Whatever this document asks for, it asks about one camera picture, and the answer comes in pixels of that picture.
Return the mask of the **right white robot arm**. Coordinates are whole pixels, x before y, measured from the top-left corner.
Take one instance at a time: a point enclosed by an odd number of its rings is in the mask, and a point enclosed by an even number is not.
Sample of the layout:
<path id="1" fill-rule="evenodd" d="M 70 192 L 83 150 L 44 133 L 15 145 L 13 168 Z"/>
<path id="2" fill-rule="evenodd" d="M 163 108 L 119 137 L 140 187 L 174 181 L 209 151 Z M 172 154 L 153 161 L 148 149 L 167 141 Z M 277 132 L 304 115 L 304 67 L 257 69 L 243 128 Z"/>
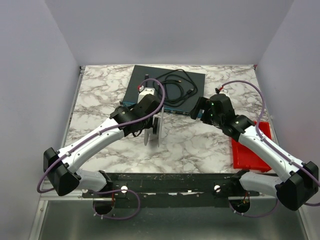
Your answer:
<path id="1" fill-rule="evenodd" d="M 312 161 L 305 163 L 292 156 L 265 136 L 255 122 L 245 115 L 238 115 L 231 100 L 223 93 L 210 98 L 199 97 L 190 117 L 215 126 L 226 136 L 250 149 L 277 176 L 245 171 L 238 181 L 247 191 L 255 191 L 276 197 L 287 209 L 296 211 L 319 190 L 319 168 Z"/>

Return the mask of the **grey cable spool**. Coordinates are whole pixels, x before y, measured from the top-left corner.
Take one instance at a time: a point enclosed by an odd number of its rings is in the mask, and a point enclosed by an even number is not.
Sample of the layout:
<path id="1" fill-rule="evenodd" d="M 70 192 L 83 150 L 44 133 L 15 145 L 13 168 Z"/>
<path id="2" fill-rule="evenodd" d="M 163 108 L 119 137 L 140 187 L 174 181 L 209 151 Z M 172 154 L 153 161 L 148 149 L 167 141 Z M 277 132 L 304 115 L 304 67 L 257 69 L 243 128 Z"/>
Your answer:
<path id="1" fill-rule="evenodd" d="M 160 116 L 153 116 L 151 127 L 144 130 L 144 145 L 147 146 L 148 142 L 155 142 L 159 147 L 162 143 L 162 131 L 164 123 L 164 107 L 161 108 Z"/>

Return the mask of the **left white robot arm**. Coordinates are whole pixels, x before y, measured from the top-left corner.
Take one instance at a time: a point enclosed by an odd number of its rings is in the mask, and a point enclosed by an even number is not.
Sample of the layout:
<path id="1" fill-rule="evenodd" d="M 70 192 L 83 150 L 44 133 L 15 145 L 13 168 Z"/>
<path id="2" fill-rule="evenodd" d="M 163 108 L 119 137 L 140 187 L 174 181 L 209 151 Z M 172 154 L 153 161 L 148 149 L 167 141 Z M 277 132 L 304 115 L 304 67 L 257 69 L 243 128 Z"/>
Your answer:
<path id="1" fill-rule="evenodd" d="M 119 106 L 99 127 L 77 142 L 43 153 L 43 171 L 59 196 L 65 196 L 78 189 L 100 192 L 112 182 L 107 174 L 100 171 L 82 170 L 81 166 L 108 145 L 122 138 L 148 129 L 153 116 L 164 104 L 152 94 L 145 95 L 139 103 L 130 107 Z"/>

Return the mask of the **dark network switch box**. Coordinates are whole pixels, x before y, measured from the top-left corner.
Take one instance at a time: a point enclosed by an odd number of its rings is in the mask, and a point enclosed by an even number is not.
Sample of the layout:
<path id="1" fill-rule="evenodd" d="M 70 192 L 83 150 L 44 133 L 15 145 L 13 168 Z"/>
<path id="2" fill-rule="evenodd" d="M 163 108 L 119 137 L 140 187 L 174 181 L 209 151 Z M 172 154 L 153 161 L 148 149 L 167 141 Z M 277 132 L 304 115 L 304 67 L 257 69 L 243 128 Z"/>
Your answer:
<path id="1" fill-rule="evenodd" d="M 138 87 L 148 78 L 162 83 L 165 90 L 164 110 L 168 113 L 188 115 L 199 97 L 204 96 L 206 75 L 203 73 L 181 68 L 171 70 L 135 65 L 122 101 L 123 106 L 129 107 L 137 103 Z"/>

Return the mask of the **red plastic tray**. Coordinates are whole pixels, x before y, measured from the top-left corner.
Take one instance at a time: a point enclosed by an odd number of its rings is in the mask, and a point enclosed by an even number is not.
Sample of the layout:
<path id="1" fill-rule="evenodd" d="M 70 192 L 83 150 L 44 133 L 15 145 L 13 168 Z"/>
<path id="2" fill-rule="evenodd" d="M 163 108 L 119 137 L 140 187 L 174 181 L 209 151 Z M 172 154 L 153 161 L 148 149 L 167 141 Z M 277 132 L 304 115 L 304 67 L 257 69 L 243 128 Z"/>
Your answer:
<path id="1" fill-rule="evenodd" d="M 253 170 L 266 173 L 271 167 L 253 151 L 231 138 L 232 163 L 234 169 Z"/>

